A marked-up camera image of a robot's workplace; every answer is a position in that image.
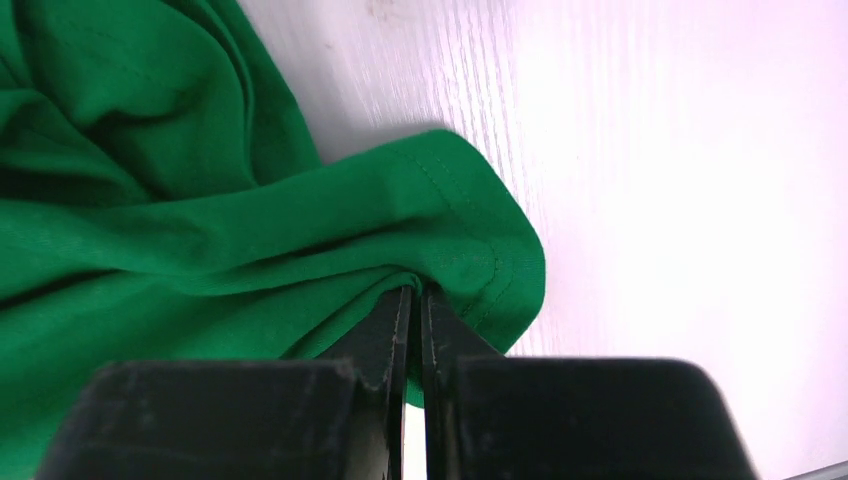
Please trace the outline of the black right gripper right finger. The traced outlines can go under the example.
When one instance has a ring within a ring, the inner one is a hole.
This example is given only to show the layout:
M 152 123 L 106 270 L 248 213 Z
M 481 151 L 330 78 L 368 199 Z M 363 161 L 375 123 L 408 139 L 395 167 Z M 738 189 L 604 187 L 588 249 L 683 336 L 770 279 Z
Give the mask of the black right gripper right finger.
M 421 300 L 431 479 L 751 479 L 722 395 L 671 359 L 507 357 Z

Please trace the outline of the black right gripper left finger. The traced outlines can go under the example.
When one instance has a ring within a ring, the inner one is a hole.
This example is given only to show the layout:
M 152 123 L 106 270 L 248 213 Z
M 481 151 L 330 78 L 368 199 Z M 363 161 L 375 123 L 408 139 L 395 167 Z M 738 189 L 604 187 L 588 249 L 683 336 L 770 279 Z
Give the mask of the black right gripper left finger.
M 40 479 L 398 479 L 412 291 L 382 294 L 313 360 L 100 369 Z

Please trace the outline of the green t-shirt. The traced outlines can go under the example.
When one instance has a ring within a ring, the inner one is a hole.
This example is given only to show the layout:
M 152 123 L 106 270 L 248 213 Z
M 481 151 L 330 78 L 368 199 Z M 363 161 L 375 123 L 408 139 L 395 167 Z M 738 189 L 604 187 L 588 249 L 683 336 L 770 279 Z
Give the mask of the green t-shirt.
M 431 130 L 325 165 L 236 1 L 1 5 L 1 475 L 128 359 L 320 354 L 389 290 L 439 284 L 509 349 L 536 232 Z

